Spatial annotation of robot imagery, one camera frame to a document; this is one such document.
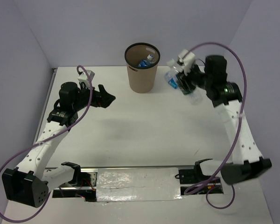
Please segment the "green label bottle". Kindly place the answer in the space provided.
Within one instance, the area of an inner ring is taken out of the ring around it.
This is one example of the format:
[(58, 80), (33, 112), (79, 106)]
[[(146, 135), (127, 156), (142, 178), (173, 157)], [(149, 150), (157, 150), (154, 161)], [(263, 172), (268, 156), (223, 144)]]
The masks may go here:
[(170, 70), (164, 75), (166, 82), (174, 89), (179, 89), (191, 104), (200, 104), (203, 99), (202, 95), (197, 87), (186, 80), (187, 76), (183, 67), (174, 59), (168, 62), (168, 66)]

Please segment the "small bottle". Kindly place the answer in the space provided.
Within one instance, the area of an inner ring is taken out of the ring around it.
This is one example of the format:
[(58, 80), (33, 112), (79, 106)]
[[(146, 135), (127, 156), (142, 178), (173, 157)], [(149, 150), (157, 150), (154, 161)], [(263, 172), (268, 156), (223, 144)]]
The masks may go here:
[(148, 64), (148, 65), (153, 65), (153, 64), (155, 64), (155, 58), (154, 58), (153, 55), (149, 54), (149, 55), (147, 56), (147, 64)]

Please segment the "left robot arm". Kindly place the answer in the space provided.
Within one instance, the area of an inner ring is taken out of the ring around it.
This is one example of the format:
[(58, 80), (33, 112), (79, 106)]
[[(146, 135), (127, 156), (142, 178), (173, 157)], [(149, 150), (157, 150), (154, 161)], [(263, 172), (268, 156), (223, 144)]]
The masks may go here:
[(107, 108), (115, 99), (101, 84), (95, 90), (84, 82), (63, 83), (36, 146), (14, 169), (7, 168), (2, 174), (7, 199), (38, 208), (48, 193), (60, 185), (77, 186), (82, 181), (80, 165), (66, 161), (50, 171), (45, 170), (46, 166), (71, 125), (78, 120), (80, 110), (88, 105)]

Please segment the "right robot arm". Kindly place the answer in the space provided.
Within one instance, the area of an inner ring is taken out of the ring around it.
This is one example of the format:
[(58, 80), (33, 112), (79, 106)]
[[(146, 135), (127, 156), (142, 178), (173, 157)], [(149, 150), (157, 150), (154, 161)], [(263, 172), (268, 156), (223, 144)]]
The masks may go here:
[(204, 71), (196, 64), (196, 56), (190, 52), (180, 56), (181, 71), (176, 75), (183, 94), (188, 95), (201, 88), (212, 101), (220, 115), (230, 144), (233, 147), (232, 162), (221, 168), (221, 176), (228, 185), (255, 179), (272, 167), (271, 160), (264, 158), (258, 149), (241, 109), (244, 99), (236, 83), (227, 81), (227, 61), (223, 56), (205, 58)]

